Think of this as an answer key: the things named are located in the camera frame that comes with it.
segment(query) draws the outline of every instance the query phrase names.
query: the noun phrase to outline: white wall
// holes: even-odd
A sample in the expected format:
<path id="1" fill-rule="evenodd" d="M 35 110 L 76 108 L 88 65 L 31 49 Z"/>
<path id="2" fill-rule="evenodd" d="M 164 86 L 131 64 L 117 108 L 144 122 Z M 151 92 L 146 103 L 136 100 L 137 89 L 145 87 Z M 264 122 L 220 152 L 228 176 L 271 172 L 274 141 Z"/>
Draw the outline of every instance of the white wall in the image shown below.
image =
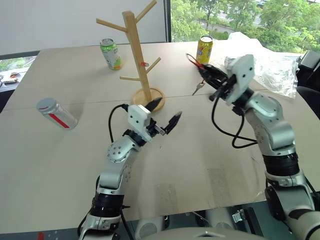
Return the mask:
<path id="1" fill-rule="evenodd" d="M 123 11 L 136 16 L 151 0 L 1 0 L 0 55 L 47 48 L 98 45 L 103 38 L 128 43 L 124 32 L 96 18 L 125 26 Z M 163 0 L 137 24 L 140 41 L 165 42 Z"/>

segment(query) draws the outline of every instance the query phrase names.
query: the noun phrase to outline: green soda can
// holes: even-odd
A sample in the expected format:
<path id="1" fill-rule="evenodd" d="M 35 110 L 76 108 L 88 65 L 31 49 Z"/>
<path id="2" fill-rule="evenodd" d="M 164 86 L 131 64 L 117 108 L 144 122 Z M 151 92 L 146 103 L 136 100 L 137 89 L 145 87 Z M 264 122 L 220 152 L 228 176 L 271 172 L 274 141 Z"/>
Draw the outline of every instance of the green soda can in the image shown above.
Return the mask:
<path id="1" fill-rule="evenodd" d="M 102 39 L 100 49 L 109 68 L 118 70 L 122 67 L 123 63 L 119 55 L 118 47 L 111 38 Z"/>

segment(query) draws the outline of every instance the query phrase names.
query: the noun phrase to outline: yellow soda can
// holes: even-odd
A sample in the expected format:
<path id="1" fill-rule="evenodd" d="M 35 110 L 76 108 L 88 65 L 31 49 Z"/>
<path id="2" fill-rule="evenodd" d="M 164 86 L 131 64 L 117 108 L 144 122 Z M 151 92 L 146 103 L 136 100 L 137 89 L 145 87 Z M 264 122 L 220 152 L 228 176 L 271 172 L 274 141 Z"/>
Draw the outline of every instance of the yellow soda can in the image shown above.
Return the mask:
<path id="1" fill-rule="evenodd" d="M 204 35 L 198 41 L 195 59 L 201 64 L 208 64 L 214 39 L 212 36 Z"/>

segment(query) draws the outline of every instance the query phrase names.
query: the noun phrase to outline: key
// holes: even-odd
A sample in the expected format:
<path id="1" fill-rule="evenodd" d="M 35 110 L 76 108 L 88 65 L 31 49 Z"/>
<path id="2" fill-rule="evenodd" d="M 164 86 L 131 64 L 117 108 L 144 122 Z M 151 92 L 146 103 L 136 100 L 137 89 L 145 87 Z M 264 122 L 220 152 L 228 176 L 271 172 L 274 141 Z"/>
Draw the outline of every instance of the key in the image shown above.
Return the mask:
<path id="1" fill-rule="evenodd" d="M 201 81 L 195 88 L 195 91 L 192 93 L 192 96 L 196 94 L 196 92 L 205 85 L 204 81 Z"/>

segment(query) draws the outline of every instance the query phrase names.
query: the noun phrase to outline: red wire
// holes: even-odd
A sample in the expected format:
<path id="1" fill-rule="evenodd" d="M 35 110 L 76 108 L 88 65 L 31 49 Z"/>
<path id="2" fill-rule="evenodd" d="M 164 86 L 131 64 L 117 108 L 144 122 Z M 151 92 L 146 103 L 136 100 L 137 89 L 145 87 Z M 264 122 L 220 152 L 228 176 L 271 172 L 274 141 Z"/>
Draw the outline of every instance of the red wire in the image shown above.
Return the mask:
<path id="1" fill-rule="evenodd" d="M 203 68 L 204 66 L 198 62 L 197 59 L 195 59 L 191 54 L 189 53 L 186 53 L 186 58 L 191 62 L 193 63 L 195 66 L 197 66 L 198 68 Z"/>

